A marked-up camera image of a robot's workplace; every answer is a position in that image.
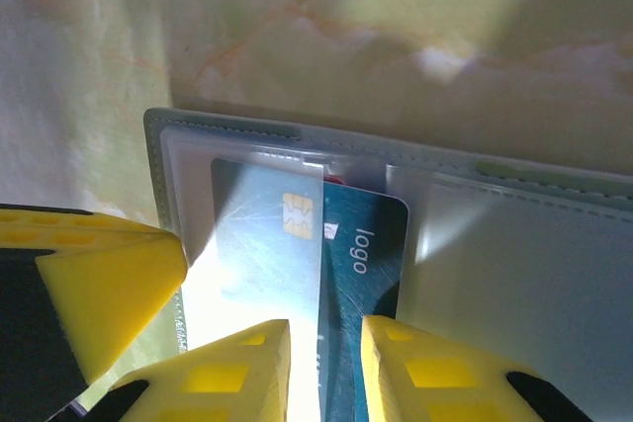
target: marble surface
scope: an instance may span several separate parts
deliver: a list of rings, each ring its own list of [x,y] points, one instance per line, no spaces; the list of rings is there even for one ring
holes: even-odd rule
[[[156,223],[142,113],[633,172],[630,0],[0,0],[0,201]]]

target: black rubber pad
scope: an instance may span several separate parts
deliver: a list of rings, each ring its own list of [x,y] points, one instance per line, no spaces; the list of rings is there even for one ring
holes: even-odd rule
[[[148,387],[146,380],[133,380],[111,390],[88,412],[83,422],[118,422]]]
[[[544,422],[591,422],[563,392],[546,380],[514,371],[505,375]]]
[[[75,210],[73,208],[33,207],[33,206],[27,206],[27,205],[9,205],[7,203],[0,203],[0,210],[63,212],[64,214],[84,214],[84,215],[93,214],[91,211]]]
[[[36,258],[0,248],[0,420],[42,422],[86,388]]]

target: card holder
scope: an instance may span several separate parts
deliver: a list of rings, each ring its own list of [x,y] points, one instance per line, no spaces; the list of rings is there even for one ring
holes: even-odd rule
[[[533,367],[594,419],[633,417],[631,177],[179,110],[148,111],[145,130],[161,225],[192,281],[215,278],[199,264],[213,255],[214,158],[311,177],[317,208],[323,179],[393,195],[409,211],[400,320]],[[191,347],[222,331],[196,335],[187,308],[208,304],[187,302],[187,285]]]

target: credit card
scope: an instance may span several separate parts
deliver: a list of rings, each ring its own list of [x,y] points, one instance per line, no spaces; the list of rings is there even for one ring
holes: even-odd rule
[[[208,324],[238,331],[289,319],[288,420],[318,420],[322,180],[224,159],[211,168],[220,306],[206,310]]]
[[[396,316],[407,205],[335,183],[323,184],[323,198],[317,341],[321,421],[368,422],[362,318]]]

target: card chip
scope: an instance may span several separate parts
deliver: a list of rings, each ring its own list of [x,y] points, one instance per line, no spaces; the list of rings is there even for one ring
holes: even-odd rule
[[[304,239],[313,238],[313,209],[310,198],[284,193],[284,231]]]

